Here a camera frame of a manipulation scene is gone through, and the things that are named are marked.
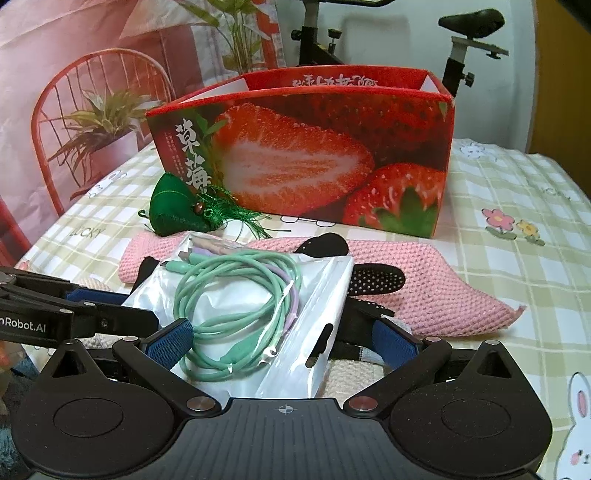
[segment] mint green cable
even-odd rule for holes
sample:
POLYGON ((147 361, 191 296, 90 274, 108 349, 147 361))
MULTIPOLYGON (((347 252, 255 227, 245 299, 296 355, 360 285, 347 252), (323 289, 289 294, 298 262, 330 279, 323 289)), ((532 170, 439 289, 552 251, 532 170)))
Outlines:
POLYGON ((288 282, 269 267, 285 272, 293 281, 290 288, 299 291, 300 269, 286 254, 244 250, 231 255, 208 257, 191 253, 189 263, 169 261, 166 264, 167 270, 184 274, 174 296, 175 319, 191 319, 203 289, 221 277, 247 278, 271 293, 271 298, 254 312, 220 315, 193 325, 193 347, 180 361, 181 369, 189 378, 206 382, 249 374, 261 365, 267 350, 276 347, 291 308, 291 298, 288 282), (253 325, 256 325, 256 330, 234 344, 220 360, 209 358, 203 353, 201 346, 205 343, 219 341, 253 325), (215 371, 196 373, 187 366, 186 360, 201 369, 215 371))

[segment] blue gripper pad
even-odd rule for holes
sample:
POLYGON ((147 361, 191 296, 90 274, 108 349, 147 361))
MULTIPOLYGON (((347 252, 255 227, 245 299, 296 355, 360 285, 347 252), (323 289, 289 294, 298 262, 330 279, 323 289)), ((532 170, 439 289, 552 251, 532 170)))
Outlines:
POLYGON ((187 319, 178 319, 146 338, 144 353, 159 365, 170 370, 193 346, 193 325, 187 319))
POLYGON ((70 301, 92 301, 111 305, 121 305, 128 297, 129 295, 124 293, 93 290, 91 288, 77 288, 66 294, 66 300, 70 301))
POLYGON ((407 340, 395 328, 398 327, 390 327, 380 320, 376 320, 372 328, 374 351, 392 370, 396 370, 419 354, 417 344, 407 340))

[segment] checkered tablecloth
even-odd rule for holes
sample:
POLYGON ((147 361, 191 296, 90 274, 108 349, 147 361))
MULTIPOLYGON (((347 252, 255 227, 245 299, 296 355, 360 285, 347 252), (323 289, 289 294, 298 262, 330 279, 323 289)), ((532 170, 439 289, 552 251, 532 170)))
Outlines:
MULTIPOLYGON (((138 211, 148 208, 162 173, 150 145, 76 203, 24 259, 44 274, 72 281, 92 277, 116 291, 128 291, 117 276, 118 262, 131 238, 145 228, 138 211)), ((575 372, 591 379, 589 225, 589 199, 553 160, 469 140, 453 143, 434 239, 286 217, 263 222, 274 236, 333 231, 347 239, 429 242, 472 287, 514 308, 525 305, 520 319, 496 338, 509 349, 552 419, 553 441, 539 472, 544 479, 555 477, 557 458, 573 424, 569 380, 575 372), (517 238, 491 233, 483 209, 500 209, 513 217, 517 238), (518 224, 525 228, 525 222, 533 227, 522 233, 518 224), (525 235, 532 229, 538 233, 528 241, 525 235), (533 243, 538 237, 541 241, 533 243)), ((253 240, 250 230, 236 222, 218 234, 244 243, 253 240)), ((474 348, 482 340, 452 344, 474 348)), ((41 351, 28 350, 43 361, 41 351)))

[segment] plastic bag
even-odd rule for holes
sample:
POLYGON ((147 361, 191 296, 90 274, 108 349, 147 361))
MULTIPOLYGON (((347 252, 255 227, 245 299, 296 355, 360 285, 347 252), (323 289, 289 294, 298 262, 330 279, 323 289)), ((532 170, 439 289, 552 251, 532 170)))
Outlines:
MULTIPOLYGON (((189 247, 195 247, 197 252, 207 248, 220 254, 245 249, 235 242, 211 235, 191 233, 168 260, 180 260, 178 253, 186 252, 189 247)), ((276 346, 276 355, 270 356, 266 365, 246 376, 223 381, 191 382, 222 404, 230 397, 313 398, 322 383, 348 292, 353 259, 317 259, 296 254, 290 257, 297 263, 301 274, 298 310, 291 329, 276 346), (315 363, 309 362, 309 365, 314 364, 308 367, 306 362, 323 331, 323 340, 327 332, 330 332, 326 339, 326 347, 320 352, 315 352, 315 363)), ((150 278, 130 295, 124 305, 152 310, 164 327, 175 320, 174 296, 181 278, 181 274, 169 272, 159 265, 150 278)), ((222 277, 202 292, 190 320, 193 325, 199 325, 219 315, 251 312, 265 304, 269 298, 271 295, 268 290, 251 280, 222 277)), ((217 360, 248 333, 250 332, 239 332, 232 336, 231 341, 213 342, 200 346, 200 349, 202 348, 208 357, 217 360)), ((171 371, 190 381, 179 364, 171 371)))

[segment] potted plant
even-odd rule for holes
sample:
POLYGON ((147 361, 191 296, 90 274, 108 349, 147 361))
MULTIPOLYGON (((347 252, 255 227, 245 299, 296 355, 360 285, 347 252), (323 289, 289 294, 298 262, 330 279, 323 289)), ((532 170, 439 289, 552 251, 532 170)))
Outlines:
POLYGON ((82 95, 90 108, 62 117, 67 122, 66 129, 74 133, 47 159, 51 161, 63 155, 60 165, 66 163, 75 182, 84 188, 70 200, 84 194, 138 152, 137 132, 141 129, 141 121, 147 110, 162 104, 149 95, 138 95, 129 90, 104 96, 83 90, 82 95), (76 178, 79 168, 82 169, 82 183, 76 178))
POLYGON ((207 0, 218 10, 211 14, 191 0, 174 1, 222 36, 230 49, 229 55, 222 55, 226 70, 242 75, 260 66, 255 64, 254 58, 261 49, 262 40, 270 40, 271 37, 256 27, 252 16, 257 12, 267 15, 264 7, 255 5, 252 0, 207 0))

